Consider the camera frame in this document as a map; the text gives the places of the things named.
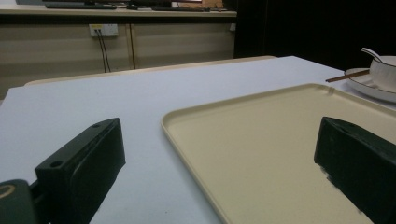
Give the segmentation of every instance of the cabinet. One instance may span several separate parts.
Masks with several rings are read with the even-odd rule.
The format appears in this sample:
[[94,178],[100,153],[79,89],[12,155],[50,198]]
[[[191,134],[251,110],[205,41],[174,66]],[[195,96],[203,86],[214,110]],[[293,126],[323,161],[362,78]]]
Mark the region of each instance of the cabinet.
[[[119,24],[105,37],[112,72],[231,59],[230,23]],[[104,73],[101,46],[87,24],[0,26],[0,99],[27,82]]]

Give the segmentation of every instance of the beige tray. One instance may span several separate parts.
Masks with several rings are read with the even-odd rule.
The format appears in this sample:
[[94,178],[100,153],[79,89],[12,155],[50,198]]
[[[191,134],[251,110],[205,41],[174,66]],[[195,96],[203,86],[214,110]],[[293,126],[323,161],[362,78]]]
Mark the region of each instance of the beige tray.
[[323,116],[396,143],[396,111],[315,84],[174,111],[163,129],[226,223],[372,223],[314,163]]

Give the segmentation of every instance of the bowl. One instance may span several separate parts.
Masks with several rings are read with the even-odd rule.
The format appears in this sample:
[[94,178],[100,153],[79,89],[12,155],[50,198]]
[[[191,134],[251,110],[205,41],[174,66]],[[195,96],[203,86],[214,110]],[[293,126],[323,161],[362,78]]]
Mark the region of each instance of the bowl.
[[370,65],[370,76],[383,91],[396,92],[396,56],[381,56],[383,63],[374,58]]

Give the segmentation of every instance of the cable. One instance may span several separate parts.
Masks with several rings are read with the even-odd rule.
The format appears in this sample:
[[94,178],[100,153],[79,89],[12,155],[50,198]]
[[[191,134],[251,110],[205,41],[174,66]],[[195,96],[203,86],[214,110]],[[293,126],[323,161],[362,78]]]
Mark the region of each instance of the cable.
[[99,39],[100,39],[100,41],[102,41],[103,49],[105,50],[106,63],[107,63],[108,72],[111,72],[110,64],[108,63],[108,57],[107,57],[107,50],[106,50],[105,40],[103,39],[102,31],[101,31],[101,30],[99,30]]
[[105,72],[106,72],[106,62],[105,62],[105,54],[103,52],[103,47],[102,47],[102,41],[100,39],[100,35],[99,35],[99,31],[95,30],[96,35],[98,36],[98,40],[99,40],[99,44],[100,44],[100,49],[102,51],[102,60],[103,60],[103,67],[105,68]]

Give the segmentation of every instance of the spoon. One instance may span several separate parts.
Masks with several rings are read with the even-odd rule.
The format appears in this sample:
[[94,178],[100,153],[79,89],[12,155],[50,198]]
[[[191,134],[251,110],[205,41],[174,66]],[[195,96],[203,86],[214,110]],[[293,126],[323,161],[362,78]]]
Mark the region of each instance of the spoon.
[[381,59],[381,56],[379,56],[377,53],[375,53],[374,51],[367,49],[367,48],[362,48],[361,51],[366,52],[368,54],[370,54],[371,56],[377,58],[381,63],[385,63],[383,59]]

